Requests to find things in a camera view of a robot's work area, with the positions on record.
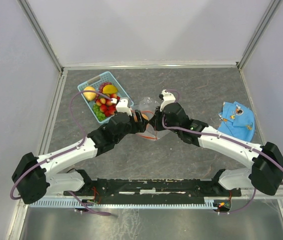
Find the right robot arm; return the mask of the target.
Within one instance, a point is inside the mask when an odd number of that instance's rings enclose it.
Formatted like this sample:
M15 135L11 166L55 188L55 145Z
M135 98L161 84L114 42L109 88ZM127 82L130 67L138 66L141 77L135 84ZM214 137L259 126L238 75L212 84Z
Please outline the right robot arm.
M254 187L273 196L283 185L283 155L274 143L260 145L222 133L205 122L189 118L177 102L164 108L158 106L149 123L156 131L170 130L187 144L216 151L244 166L222 170L210 184L215 195L222 196L235 188Z

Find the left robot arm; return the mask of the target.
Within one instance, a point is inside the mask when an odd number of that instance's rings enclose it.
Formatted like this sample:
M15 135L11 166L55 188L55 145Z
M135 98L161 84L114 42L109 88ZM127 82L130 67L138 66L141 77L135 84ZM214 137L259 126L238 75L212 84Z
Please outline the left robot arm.
M40 200L52 189L52 178L60 171L112 150L126 135L145 132L148 123L139 110L131 116L117 112L109 122L86 134L81 141L39 156L26 153L12 174L10 198L21 199L25 204Z

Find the orange pink peach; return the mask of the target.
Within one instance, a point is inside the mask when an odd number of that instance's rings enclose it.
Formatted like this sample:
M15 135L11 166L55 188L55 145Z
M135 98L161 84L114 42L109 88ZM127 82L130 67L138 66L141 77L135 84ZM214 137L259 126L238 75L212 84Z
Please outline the orange pink peach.
M142 113L141 115L142 115L142 117L143 117L146 121L149 120L149 118L148 118L148 116L147 116L146 114Z

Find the clear zip top bag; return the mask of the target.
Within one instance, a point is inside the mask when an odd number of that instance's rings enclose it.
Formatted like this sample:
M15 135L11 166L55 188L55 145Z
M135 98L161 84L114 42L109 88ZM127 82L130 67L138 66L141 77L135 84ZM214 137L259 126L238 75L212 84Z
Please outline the clear zip top bag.
M134 105L132 107L132 113L134 114L135 110L140 110L143 114L147 115L148 120L153 117L155 113L156 107L159 105L159 103L150 97L144 97L139 104ZM168 130L163 131L155 131L152 126L146 128L145 132L137 133L136 135L150 140L150 141L157 141L161 138L163 138L165 135L169 133Z

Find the yellow starfruit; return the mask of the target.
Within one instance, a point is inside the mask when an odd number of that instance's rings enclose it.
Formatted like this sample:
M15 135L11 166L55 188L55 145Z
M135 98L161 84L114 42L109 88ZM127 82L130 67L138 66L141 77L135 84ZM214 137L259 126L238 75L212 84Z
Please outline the yellow starfruit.
M102 93L103 94L116 94L118 92L118 89L116 86L112 85L112 84L107 84L103 87L102 89Z

